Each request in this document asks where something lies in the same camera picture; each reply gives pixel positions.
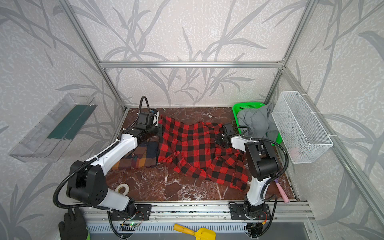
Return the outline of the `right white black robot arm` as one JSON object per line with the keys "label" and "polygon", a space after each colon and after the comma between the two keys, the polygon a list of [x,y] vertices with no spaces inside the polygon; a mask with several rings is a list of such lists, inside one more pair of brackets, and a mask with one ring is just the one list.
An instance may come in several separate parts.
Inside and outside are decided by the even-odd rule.
{"label": "right white black robot arm", "polygon": [[260,208],[268,201],[265,195],[270,183],[277,180],[288,169],[290,161],[287,150],[269,139],[237,134],[232,124],[224,124],[219,128],[216,143],[246,154],[252,180],[245,198],[245,208]]}

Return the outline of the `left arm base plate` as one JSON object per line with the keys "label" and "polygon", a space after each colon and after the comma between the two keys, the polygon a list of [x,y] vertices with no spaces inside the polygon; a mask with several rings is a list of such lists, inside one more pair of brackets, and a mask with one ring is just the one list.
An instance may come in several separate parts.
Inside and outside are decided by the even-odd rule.
{"label": "left arm base plate", "polygon": [[136,204],[136,210],[132,214],[119,212],[112,210],[111,211],[111,220],[112,221],[148,221],[150,218],[152,210],[151,204]]}

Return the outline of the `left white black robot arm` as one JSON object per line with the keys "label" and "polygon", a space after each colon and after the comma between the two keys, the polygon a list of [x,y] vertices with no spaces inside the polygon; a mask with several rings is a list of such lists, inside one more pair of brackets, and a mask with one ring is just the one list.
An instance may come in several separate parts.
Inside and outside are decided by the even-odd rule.
{"label": "left white black robot arm", "polygon": [[75,161],[70,173],[57,186],[53,203],[61,209],[93,207],[117,211],[132,216],[137,208],[134,199],[109,189],[106,175],[126,154],[152,136],[162,135],[159,112],[147,108],[139,110],[132,125],[122,129],[117,139],[97,155],[86,161]]}

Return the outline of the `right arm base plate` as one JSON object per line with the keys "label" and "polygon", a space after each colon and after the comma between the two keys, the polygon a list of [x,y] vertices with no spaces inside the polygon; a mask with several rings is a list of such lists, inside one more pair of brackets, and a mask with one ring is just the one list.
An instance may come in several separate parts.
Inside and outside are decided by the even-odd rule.
{"label": "right arm base plate", "polygon": [[229,202],[231,220],[269,220],[271,211],[266,203],[252,206],[248,202]]}

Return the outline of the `red black plaid shirt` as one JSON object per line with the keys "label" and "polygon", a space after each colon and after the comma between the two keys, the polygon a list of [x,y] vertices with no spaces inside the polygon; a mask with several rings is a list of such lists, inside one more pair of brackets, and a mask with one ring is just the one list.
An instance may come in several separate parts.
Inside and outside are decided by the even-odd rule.
{"label": "red black plaid shirt", "polygon": [[159,163],[188,177],[246,189],[249,174],[243,153],[215,142],[222,124],[187,125],[166,116],[161,116],[160,124],[164,132],[159,140]]}

